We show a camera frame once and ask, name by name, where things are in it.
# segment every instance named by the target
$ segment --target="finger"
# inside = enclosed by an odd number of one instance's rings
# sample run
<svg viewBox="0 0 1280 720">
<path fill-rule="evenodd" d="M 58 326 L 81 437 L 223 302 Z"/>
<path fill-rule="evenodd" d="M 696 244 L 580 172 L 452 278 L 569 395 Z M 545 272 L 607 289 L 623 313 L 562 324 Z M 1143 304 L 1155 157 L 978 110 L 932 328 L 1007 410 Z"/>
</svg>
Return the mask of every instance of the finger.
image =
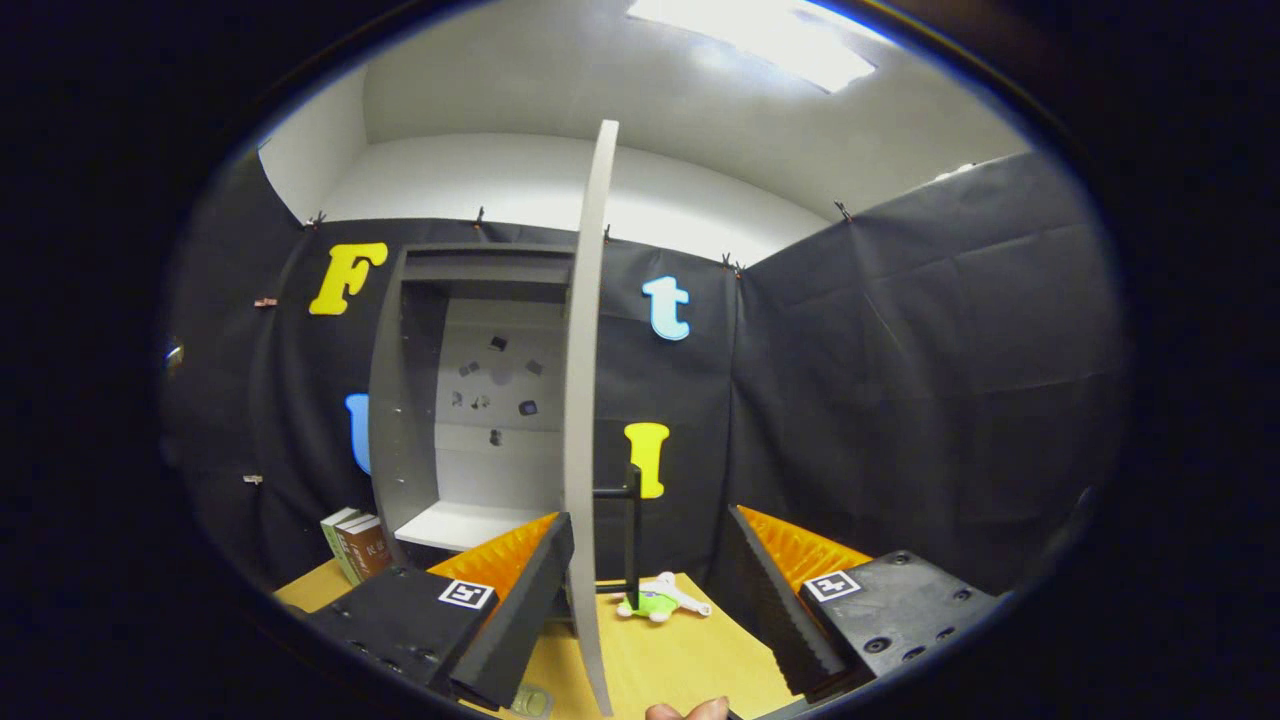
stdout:
<svg viewBox="0 0 1280 720">
<path fill-rule="evenodd" d="M 685 720 L 685 716 L 681 715 L 675 707 L 664 702 L 645 710 L 644 720 Z"/>
<path fill-rule="evenodd" d="M 728 698 L 708 700 L 689 714 L 686 720 L 726 720 L 728 717 Z"/>
</svg>

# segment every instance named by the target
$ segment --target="black curtain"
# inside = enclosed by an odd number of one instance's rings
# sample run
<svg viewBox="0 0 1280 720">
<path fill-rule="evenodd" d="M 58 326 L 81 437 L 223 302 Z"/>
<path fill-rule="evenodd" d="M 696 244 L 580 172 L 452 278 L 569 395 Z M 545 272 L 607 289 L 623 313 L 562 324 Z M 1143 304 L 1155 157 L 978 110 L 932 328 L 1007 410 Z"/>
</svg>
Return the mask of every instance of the black curtain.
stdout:
<svg viewBox="0 0 1280 720">
<path fill-rule="evenodd" d="M 611 240 L 596 368 L 595 482 L 621 482 L 628 423 L 671 428 L 640 569 L 687 571 L 735 618 L 717 561 L 742 503 L 879 555 L 909 548 L 1007 589 L 1103 479 L 1120 433 L 1123 340 L 1096 222 L 1039 155 L 979 165 L 806 238 L 741 274 Z M 193 218 L 170 328 L 174 445 L 201 520 L 264 587 L 328 557 L 317 523 L 372 509 L 344 400 L 367 392 L 378 314 L 406 243 L 572 243 L 467 220 L 301 228 L 256 154 Z M 384 242 L 340 315 L 308 305 L 339 243 Z M 640 287 L 672 275 L 687 338 L 659 338 Z M 253 307 L 256 297 L 278 305 Z M 243 475 L 262 475 L 262 483 Z M 598 571 L 622 573 L 622 515 L 596 503 Z"/>
<path fill-rule="evenodd" d="M 1083 197 L 1019 155 L 744 270 L 730 496 L 1009 589 L 1123 430 L 1115 278 Z"/>
</svg>

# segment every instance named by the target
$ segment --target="book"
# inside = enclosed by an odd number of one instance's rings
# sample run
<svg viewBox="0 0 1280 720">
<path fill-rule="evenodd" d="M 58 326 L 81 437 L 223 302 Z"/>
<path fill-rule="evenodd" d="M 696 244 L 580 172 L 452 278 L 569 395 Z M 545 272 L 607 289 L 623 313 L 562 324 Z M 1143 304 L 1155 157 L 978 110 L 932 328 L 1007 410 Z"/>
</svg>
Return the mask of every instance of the book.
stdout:
<svg viewBox="0 0 1280 720">
<path fill-rule="evenodd" d="M 361 580 L 367 580 L 392 564 L 392 551 L 383 536 L 383 521 L 375 515 L 348 520 L 337 527 L 338 542 L 351 559 Z"/>
<path fill-rule="evenodd" d="M 347 580 L 349 580 L 352 585 L 360 584 L 360 575 L 356 573 L 356 568 L 351 564 L 351 559 L 347 557 L 347 553 L 342 550 L 342 542 L 338 539 L 337 528 L 339 523 L 351 520 L 357 515 L 362 515 L 362 512 L 355 507 L 343 507 L 324 520 L 320 520 L 320 529 L 324 530 L 324 539 L 329 541 L 329 550 L 338 560 L 338 565 L 342 568 L 342 574 L 347 577 Z"/>
</svg>

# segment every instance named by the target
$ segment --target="white shelf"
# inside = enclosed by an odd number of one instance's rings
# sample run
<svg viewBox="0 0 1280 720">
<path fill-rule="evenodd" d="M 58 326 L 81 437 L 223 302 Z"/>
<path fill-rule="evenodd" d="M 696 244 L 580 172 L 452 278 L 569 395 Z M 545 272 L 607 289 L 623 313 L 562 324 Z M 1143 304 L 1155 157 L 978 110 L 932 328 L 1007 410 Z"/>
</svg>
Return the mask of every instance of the white shelf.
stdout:
<svg viewBox="0 0 1280 720">
<path fill-rule="evenodd" d="M 442 500 L 396 530 L 396 539 L 444 550 L 471 550 L 554 511 Z"/>
</svg>

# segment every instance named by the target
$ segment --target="black metal rod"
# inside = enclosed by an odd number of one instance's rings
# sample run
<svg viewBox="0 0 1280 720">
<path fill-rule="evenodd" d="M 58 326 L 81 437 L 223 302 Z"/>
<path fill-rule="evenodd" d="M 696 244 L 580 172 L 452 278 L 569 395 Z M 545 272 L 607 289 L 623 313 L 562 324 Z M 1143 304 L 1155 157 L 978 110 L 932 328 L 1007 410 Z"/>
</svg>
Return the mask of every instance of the black metal rod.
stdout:
<svg viewBox="0 0 1280 720">
<path fill-rule="evenodd" d="M 627 479 L 620 488 L 593 488 L 591 496 L 596 500 L 625 500 L 627 501 L 627 521 L 623 525 L 622 538 L 622 575 L 621 583 L 596 585 L 596 594 L 611 592 L 623 592 L 632 610 L 640 609 L 640 566 L 636 555 L 640 552 L 640 475 L 639 465 L 627 466 Z"/>
<path fill-rule="evenodd" d="M 631 488 L 595 488 L 591 491 L 591 496 L 596 500 L 631 500 Z"/>
<path fill-rule="evenodd" d="M 623 555 L 623 569 L 627 580 L 627 601 L 632 610 L 640 610 L 640 568 L 636 553 L 640 551 L 640 466 L 631 464 L 627 466 L 627 489 L 631 491 L 631 500 L 627 501 L 627 510 L 631 511 L 631 521 L 627 523 L 626 555 Z"/>
</svg>

